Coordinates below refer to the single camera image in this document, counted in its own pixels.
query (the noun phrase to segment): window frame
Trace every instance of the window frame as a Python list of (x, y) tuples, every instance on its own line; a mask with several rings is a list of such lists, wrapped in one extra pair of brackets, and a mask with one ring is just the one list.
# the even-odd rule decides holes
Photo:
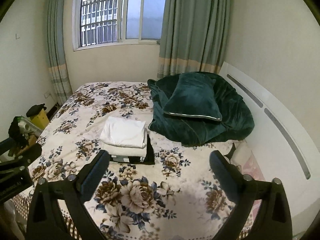
[(139, 37), (138, 39), (126, 39), (126, 27), (127, 27), (127, 9), (128, 9), (128, 0), (124, 0), (123, 6), (123, 19), (121, 20), (121, 11), (122, 11), (122, 3), (123, 0), (118, 0), (118, 10), (117, 10), (117, 42), (110, 42), (110, 43), (103, 43), (103, 44), (94, 44), (88, 46), (81, 46), (80, 41), (80, 28), (81, 28), (81, 0), (73, 0), (73, 47), (75, 50), (82, 50), (82, 49), (89, 49), (89, 48), (96, 48), (96, 47), (104, 47), (104, 46), (113, 46), (113, 45), (129, 45), (129, 44), (150, 44), (150, 45), (158, 45), (157, 40), (146, 40), (141, 38), (142, 32), (142, 20), (143, 20), (143, 7), (144, 7), (144, 0), (141, 0), (140, 4), (140, 24), (139, 24)]

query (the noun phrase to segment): white headboard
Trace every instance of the white headboard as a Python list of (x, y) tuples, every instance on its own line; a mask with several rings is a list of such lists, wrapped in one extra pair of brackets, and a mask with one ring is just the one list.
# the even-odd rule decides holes
[(219, 75), (243, 97), (252, 113), (255, 127), (246, 141), (265, 179), (281, 179), (293, 234), (306, 230), (320, 209), (320, 153), (316, 145), (293, 114), (255, 80), (226, 62)]

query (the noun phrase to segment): metal security grille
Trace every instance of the metal security grille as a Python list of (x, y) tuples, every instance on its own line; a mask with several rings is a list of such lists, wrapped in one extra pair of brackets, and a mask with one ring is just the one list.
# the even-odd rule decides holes
[(81, 1), (81, 47), (117, 42), (118, 0)]

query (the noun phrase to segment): green blanket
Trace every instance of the green blanket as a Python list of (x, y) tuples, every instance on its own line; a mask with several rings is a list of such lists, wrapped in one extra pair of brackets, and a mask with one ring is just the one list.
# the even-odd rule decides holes
[[(179, 74), (177, 74), (158, 81), (148, 80), (154, 104), (153, 121), (149, 125), (149, 129), (164, 135), (171, 141), (181, 142), (183, 146), (187, 147), (246, 138), (253, 130), (254, 121), (242, 97), (221, 76), (207, 72), (198, 73), (206, 75), (212, 80), (215, 79), (214, 99), (222, 115), (222, 121), (172, 116), (163, 112), (164, 106), (177, 86), (179, 80)], [(192, 87), (189, 89), (190, 93), (194, 91)]]

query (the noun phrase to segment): window sill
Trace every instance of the window sill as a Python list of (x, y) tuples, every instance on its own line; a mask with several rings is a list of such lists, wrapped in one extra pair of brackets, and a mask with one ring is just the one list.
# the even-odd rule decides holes
[(160, 46), (156, 41), (139, 41), (139, 42), (138, 41), (130, 41), (130, 42), (114, 42), (114, 43), (89, 45), (89, 46), (74, 49), (73, 51), (91, 49), (91, 48), (99, 48), (99, 47), (108, 47), (108, 46), (119, 46), (119, 45), (156, 45), (156, 46)]

